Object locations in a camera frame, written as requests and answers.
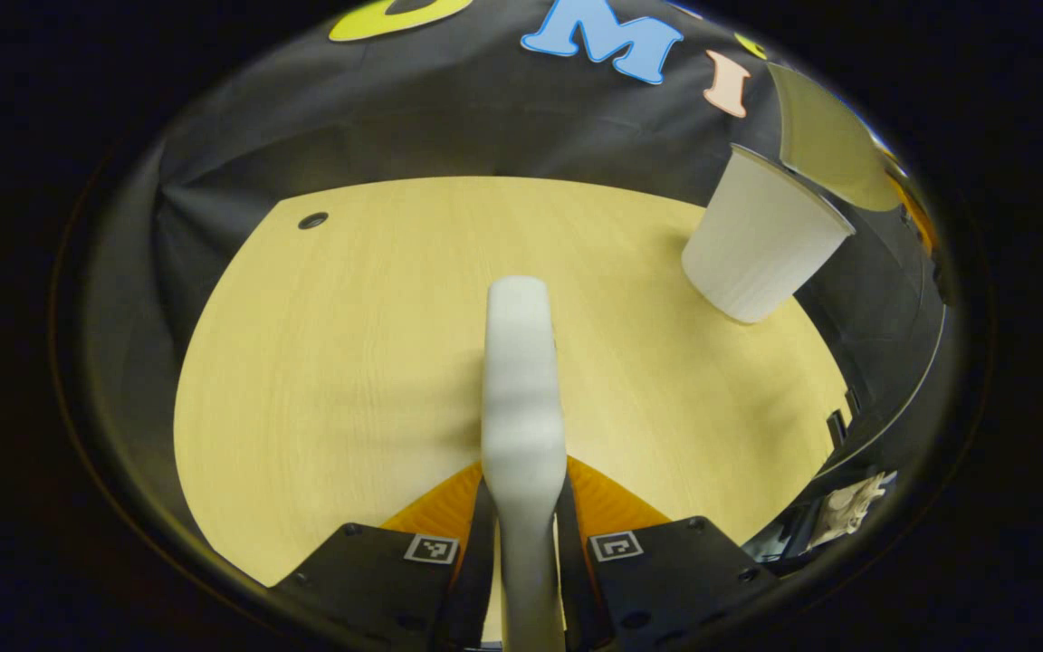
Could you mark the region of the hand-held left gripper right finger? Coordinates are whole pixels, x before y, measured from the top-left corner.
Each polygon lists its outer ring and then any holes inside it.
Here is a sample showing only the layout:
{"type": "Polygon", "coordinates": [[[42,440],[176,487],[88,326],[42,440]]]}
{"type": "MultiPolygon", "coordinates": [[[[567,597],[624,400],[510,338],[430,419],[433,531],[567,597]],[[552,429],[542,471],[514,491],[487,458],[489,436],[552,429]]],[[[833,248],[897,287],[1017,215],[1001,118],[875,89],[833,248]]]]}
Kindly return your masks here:
{"type": "Polygon", "coordinates": [[[701,649],[780,582],[711,520],[670,520],[576,458],[558,499],[558,549],[569,651],[701,649]]]}

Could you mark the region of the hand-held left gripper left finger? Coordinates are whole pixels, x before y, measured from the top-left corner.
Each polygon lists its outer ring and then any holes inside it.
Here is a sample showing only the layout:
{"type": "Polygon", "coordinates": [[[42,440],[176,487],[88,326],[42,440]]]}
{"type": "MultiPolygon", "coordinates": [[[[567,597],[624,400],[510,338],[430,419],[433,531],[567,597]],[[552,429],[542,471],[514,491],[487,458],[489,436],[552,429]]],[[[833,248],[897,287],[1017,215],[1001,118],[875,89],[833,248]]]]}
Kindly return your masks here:
{"type": "Polygon", "coordinates": [[[342,524],[272,594],[356,651],[480,651],[493,568],[495,507],[472,464],[380,527],[342,524]]]}

